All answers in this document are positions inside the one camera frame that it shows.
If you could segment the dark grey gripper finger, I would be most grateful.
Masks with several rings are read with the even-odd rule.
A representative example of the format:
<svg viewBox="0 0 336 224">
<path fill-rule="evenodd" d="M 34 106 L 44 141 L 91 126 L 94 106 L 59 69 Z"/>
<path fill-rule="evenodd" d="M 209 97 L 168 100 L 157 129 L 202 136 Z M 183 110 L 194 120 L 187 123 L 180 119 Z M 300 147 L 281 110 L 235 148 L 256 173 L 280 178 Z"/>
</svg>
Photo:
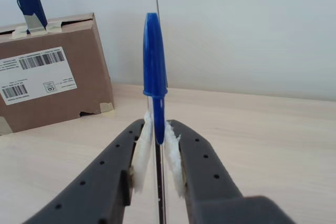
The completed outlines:
<svg viewBox="0 0 336 224">
<path fill-rule="evenodd" d="M 122 223 L 132 193 L 143 189 L 152 124 L 149 112 L 131 123 L 26 223 Z"/>
<path fill-rule="evenodd" d="M 293 223 L 265 196 L 244 196 L 210 142 L 187 125 L 170 120 L 180 137 L 189 223 Z"/>
</svg>

